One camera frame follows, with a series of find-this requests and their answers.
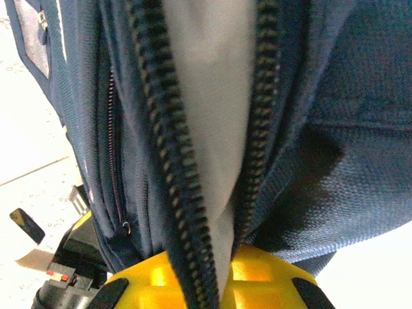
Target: black and yellow object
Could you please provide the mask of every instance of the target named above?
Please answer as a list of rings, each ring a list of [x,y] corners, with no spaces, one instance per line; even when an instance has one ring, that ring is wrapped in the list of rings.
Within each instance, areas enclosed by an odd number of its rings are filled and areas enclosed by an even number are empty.
[[[10,214],[14,221],[36,244],[41,243],[45,233],[36,222],[21,208],[17,208]]]
[[[32,309],[85,309],[104,286],[107,271],[88,212],[63,236]]]
[[[184,309],[165,252],[115,274],[88,308]],[[243,245],[234,258],[221,309],[332,309],[312,275],[258,248]]]

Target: zipper slider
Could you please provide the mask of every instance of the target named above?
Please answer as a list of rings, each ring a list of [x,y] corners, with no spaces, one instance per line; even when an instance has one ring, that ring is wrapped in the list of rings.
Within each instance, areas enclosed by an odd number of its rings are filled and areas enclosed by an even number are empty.
[[[46,14],[44,13],[44,10],[41,10],[39,12],[37,19],[41,27],[38,33],[39,40],[41,41],[42,45],[46,45],[47,44],[47,29],[49,27],[49,24],[47,23]]]
[[[123,233],[124,233],[125,236],[130,235],[131,227],[130,227],[129,222],[127,222],[127,221],[123,222],[122,228],[123,228]]]
[[[39,24],[41,25],[41,28],[43,29],[43,31],[46,31],[49,25],[47,23],[46,14],[44,13],[44,10],[41,10],[39,12],[38,19],[39,19]]]

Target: tile grout line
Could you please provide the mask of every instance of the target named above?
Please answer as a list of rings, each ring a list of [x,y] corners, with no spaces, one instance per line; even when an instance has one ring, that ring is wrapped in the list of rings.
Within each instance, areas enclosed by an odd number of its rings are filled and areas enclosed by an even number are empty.
[[[14,182],[15,180],[18,180],[18,179],[23,178],[23,177],[25,177],[25,176],[28,176],[28,175],[30,175],[30,174],[33,174],[33,173],[35,173],[35,172],[37,172],[37,171],[40,171],[41,169],[44,169],[45,167],[49,167],[49,166],[51,166],[51,165],[53,165],[53,164],[59,163],[59,162],[65,160],[65,159],[68,159],[68,158],[70,158],[70,155],[69,155],[69,156],[65,156],[64,158],[58,159],[58,160],[56,160],[56,161],[53,161],[53,162],[51,162],[51,163],[48,163],[48,164],[46,164],[46,165],[40,166],[39,168],[34,169],[34,170],[32,170],[32,171],[30,171],[30,172],[28,172],[28,173],[26,173],[26,174],[20,175],[20,176],[15,177],[15,178],[13,178],[13,179],[11,179],[11,180],[8,180],[8,181],[6,181],[6,182],[0,183],[0,187],[2,187],[2,186],[4,186],[4,185],[7,185],[7,184],[9,184],[9,183],[11,183],[11,182]]]

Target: white tile floor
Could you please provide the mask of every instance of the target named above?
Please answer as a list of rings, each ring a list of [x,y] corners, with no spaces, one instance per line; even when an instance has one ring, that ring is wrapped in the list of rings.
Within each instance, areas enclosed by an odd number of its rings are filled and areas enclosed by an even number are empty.
[[[0,45],[0,226],[21,207],[46,232],[40,248],[53,252],[77,219],[68,195],[79,174],[53,109],[17,56],[2,0]],[[342,249],[319,285],[337,309],[412,308],[411,237],[412,223]],[[29,308],[44,279],[0,260],[0,307]]]

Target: zipper teeth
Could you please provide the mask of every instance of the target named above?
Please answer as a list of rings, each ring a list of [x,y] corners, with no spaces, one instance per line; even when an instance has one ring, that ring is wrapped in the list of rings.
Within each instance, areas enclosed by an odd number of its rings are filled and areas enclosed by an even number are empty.
[[[147,244],[149,252],[148,257],[153,255],[153,246],[151,242],[151,229],[150,229],[150,221],[149,221],[149,181],[147,179],[147,175],[144,173],[143,175],[143,205],[141,209],[141,218],[142,222],[139,222],[144,229],[141,231],[141,237],[143,242]]]
[[[211,237],[162,3],[159,0],[140,1],[134,6],[133,2],[126,0],[127,14],[152,131],[183,245],[183,256],[196,293],[196,307],[217,308],[218,286]],[[176,151],[178,159],[173,160]]]
[[[113,71],[110,71],[109,94],[108,94],[108,148],[109,148],[109,171],[111,184],[113,186],[113,196],[117,208],[119,223],[122,223],[122,212],[120,210],[120,199],[118,196],[116,177],[116,154],[115,154],[115,80]]]
[[[239,207],[235,210],[232,257],[244,241],[264,179],[273,105],[279,82],[279,5],[277,1],[257,2],[256,64],[252,86],[252,102],[248,120],[247,143],[239,177]]]

